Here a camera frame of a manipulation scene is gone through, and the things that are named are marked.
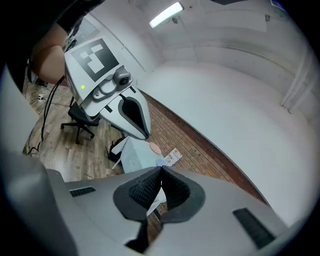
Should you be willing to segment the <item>white printed cardboard box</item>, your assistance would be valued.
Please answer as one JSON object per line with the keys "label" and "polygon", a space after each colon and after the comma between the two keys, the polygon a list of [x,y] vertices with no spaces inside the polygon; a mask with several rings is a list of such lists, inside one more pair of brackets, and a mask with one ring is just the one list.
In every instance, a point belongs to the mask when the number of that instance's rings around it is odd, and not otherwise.
{"label": "white printed cardboard box", "polygon": [[174,148],[165,158],[164,161],[168,166],[174,165],[176,162],[178,162],[182,158],[181,153]]}

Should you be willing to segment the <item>person's black shirt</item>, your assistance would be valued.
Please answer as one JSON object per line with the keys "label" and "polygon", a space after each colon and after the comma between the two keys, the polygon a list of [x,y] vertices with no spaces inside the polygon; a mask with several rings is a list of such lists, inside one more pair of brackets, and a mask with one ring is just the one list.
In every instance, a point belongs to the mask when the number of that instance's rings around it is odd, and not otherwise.
{"label": "person's black shirt", "polygon": [[104,2],[105,0],[10,0],[6,4],[8,38],[4,43],[5,61],[19,90],[23,89],[26,64],[31,69],[34,47],[52,26],[60,25],[68,38],[73,28]]}

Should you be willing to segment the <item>black bag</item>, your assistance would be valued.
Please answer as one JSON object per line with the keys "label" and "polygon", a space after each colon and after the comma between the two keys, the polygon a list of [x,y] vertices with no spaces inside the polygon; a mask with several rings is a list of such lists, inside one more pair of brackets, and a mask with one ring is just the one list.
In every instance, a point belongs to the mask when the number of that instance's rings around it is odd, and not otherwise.
{"label": "black bag", "polygon": [[125,144],[124,140],[124,138],[119,138],[116,141],[112,141],[109,152],[107,154],[109,160],[116,162],[120,159]]}

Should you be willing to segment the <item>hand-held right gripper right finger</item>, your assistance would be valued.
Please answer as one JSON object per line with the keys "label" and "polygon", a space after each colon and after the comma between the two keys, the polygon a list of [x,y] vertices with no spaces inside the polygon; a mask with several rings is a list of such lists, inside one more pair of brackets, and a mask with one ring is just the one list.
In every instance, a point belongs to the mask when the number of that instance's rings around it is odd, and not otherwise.
{"label": "hand-held right gripper right finger", "polygon": [[200,209],[186,221],[165,223],[147,256],[276,256],[298,232],[296,223],[287,227],[271,207],[230,182],[164,169],[199,185],[204,201],[178,206],[178,217]]}

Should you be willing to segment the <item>black office chair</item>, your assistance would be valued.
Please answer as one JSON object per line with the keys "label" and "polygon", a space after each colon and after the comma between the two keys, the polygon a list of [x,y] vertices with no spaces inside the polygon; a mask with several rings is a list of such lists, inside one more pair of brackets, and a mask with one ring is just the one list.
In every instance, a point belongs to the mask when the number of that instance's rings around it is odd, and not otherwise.
{"label": "black office chair", "polygon": [[87,119],[86,114],[81,110],[81,108],[75,102],[73,96],[69,104],[68,115],[71,117],[72,122],[61,123],[60,128],[64,129],[66,126],[77,127],[77,133],[75,138],[76,144],[80,143],[79,135],[81,130],[84,130],[87,133],[89,133],[91,139],[95,137],[95,134],[89,129],[89,127],[98,127],[100,119],[97,117],[95,120],[89,121]]}

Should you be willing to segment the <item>small pink plate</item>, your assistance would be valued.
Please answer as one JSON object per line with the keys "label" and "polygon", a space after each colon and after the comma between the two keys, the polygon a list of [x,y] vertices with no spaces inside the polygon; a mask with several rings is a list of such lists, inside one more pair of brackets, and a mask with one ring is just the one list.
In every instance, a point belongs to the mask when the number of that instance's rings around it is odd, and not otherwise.
{"label": "small pink plate", "polygon": [[161,155],[161,154],[162,154],[161,149],[160,149],[159,146],[156,145],[154,142],[150,142],[150,143],[149,143],[149,147],[150,147],[150,149],[151,149],[155,154],[158,154],[158,155]]}

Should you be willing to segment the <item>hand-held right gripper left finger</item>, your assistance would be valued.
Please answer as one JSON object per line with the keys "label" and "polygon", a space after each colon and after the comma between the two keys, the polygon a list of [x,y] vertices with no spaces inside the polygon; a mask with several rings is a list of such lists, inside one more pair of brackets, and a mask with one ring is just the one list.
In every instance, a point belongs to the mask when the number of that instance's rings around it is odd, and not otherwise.
{"label": "hand-held right gripper left finger", "polygon": [[161,168],[64,183],[64,217],[77,256],[163,256],[148,241],[147,211],[161,186]]}

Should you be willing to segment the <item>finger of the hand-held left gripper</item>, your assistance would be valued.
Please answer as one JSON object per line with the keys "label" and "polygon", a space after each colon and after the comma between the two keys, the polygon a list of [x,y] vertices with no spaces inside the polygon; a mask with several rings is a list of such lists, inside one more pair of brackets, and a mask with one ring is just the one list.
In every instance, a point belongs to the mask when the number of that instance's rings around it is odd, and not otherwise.
{"label": "finger of the hand-held left gripper", "polygon": [[134,137],[135,139],[146,139],[146,126],[141,116],[142,108],[132,97],[116,96],[99,113],[118,130]]}
{"label": "finger of the hand-held left gripper", "polygon": [[145,97],[134,86],[119,96],[119,114],[126,122],[124,130],[135,139],[147,140],[151,134],[151,118]]}

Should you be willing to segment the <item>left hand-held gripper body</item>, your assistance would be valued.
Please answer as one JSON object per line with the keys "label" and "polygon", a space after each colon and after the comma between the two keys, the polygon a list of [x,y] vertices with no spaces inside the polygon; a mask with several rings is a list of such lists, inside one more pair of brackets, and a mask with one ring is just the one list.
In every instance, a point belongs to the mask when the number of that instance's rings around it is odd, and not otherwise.
{"label": "left hand-held gripper body", "polygon": [[106,37],[88,40],[64,53],[65,79],[88,117],[99,115],[133,82],[124,57],[107,46]]}

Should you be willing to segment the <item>light blue flower tablecloth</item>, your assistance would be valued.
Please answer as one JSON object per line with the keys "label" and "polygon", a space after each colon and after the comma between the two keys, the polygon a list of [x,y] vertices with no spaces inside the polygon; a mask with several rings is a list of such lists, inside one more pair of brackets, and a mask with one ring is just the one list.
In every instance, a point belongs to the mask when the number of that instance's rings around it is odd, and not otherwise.
{"label": "light blue flower tablecloth", "polygon": [[160,150],[154,151],[152,143],[128,137],[121,151],[120,162],[126,175],[133,179],[120,185],[114,194],[114,202],[127,219],[141,221],[149,216],[160,203],[166,202],[162,189],[161,167],[164,161]]}

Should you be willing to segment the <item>long ceiling light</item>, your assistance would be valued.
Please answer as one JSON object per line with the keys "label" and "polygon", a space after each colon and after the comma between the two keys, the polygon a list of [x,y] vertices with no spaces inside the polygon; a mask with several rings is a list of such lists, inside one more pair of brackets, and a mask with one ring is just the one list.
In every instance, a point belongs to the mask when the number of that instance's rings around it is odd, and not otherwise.
{"label": "long ceiling light", "polygon": [[159,24],[161,24],[166,19],[171,18],[172,16],[176,15],[177,13],[184,10],[183,5],[180,2],[175,2],[169,7],[167,7],[165,10],[163,10],[161,13],[159,13],[157,16],[155,16],[150,22],[149,26],[153,29],[157,27]]}

